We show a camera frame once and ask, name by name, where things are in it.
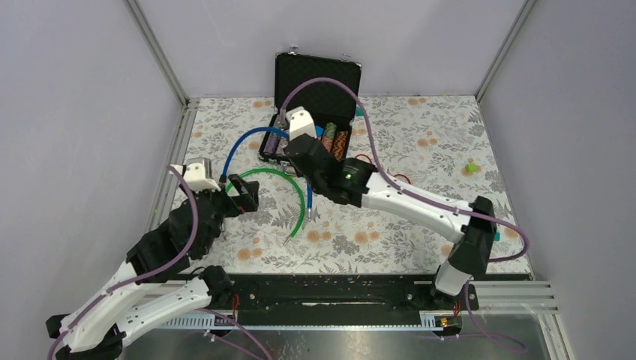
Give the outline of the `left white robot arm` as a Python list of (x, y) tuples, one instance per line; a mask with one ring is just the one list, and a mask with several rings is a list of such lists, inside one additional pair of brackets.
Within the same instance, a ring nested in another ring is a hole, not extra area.
[(48, 359), (117, 359), (124, 348), (171, 319), (201, 308), (224, 308), (236, 301), (233, 282), (219, 265), (204, 268), (186, 284), (148, 303), (147, 293), (200, 260), (221, 234), (226, 218), (258, 209), (256, 181), (229, 177), (237, 190), (230, 196), (209, 180), (202, 189), (177, 179), (187, 199), (156, 229), (147, 232), (128, 252), (115, 274), (91, 300), (69, 314), (46, 321), (54, 340)]

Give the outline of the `red cable padlock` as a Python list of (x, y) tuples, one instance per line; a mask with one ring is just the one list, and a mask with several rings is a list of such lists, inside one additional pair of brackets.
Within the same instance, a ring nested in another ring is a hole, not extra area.
[(410, 180), (410, 178), (409, 178), (408, 176), (404, 175), (404, 174), (401, 174), (401, 173), (394, 174), (394, 177), (395, 177), (396, 179), (400, 179), (400, 180), (402, 180), (402, 181), (406, 182), (406, 183), (407, 183), (407, 184), (409, 184), (409, 185), (411, 185), (411, 184), (412, 184), (412, 181)]
[(356, 165), (358, 167), (363, 167), (363, 168), (374, 168), (374, 164), (373, 161), (371, 160), (371, 158), (369, 156), (367, 156), (366, 154), (357, 154), (354, 157), (355, 161), (356, 161)]

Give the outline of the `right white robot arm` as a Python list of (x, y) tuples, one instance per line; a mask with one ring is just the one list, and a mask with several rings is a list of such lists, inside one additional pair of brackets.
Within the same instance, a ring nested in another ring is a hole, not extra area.
[(320, 140), (302, 134), (284, 150), (315, 194), (343, 206), (388, 212), (422, 225), (451, 242), (423, 299), (438, 309), (453, 309), (472, 277), (488, 267), (497, 225), (492, 202), (446, 198), (399, 181), (363, 160), (337, 160)]

